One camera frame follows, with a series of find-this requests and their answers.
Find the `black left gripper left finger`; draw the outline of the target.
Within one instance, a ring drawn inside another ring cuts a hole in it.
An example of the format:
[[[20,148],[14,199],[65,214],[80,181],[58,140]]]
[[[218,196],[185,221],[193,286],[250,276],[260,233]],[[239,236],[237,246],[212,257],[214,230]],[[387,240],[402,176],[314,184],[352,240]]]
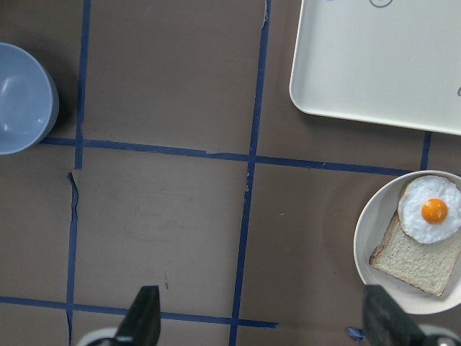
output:
[[[160,333],[161,309],[158,286],[143,286],[115,333],[115,344],[157,345]]]

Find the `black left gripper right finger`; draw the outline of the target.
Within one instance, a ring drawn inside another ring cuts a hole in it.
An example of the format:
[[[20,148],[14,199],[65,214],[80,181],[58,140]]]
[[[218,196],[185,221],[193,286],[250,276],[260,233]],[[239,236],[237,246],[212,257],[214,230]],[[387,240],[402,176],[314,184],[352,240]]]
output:
[[[364,336],[370,345],[422,345],[425,334],[381,285],[366,285],[362,306]]]

